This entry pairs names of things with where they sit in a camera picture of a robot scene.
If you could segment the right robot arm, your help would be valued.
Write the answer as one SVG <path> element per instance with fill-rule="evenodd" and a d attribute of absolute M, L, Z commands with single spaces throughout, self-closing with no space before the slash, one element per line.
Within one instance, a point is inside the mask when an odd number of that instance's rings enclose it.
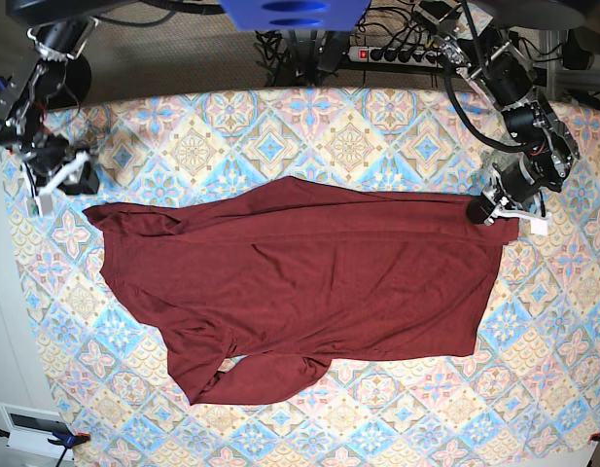
<path fill-rule="evenodd" d="M 50 109 L 79 108 L 87 96 L 91 71 L 82 51 L 97 25 L 87 17 L 28 29 L 33 49 L 0 83 L 0 147 L 20 160 L 34 197 L 54 190 L 68 196 L 98 192 L 90 147 L 45 126 Z"/>

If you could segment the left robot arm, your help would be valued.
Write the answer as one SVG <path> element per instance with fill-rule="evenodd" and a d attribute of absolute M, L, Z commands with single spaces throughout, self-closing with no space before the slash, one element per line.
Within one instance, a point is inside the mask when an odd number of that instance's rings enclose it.
<path fill-rule="evenodd" d="M 440 51 L 447 97 L 461 122 L 484 145 L 517 155 L 505 168 L 492 165 L 488 183 L 467 207 L 468 219 L 485 225 L 498 218 L 544 221 L 542 190 L 559 193 L 581 154 L 570 130 L 535 85 L 532 63 L 505 31 L 486 30 L 470 40 L 443 31 L 433 42 Z M 455 74 L 501 114 L 511 145 L 472 124 L 455 95 Z"/>

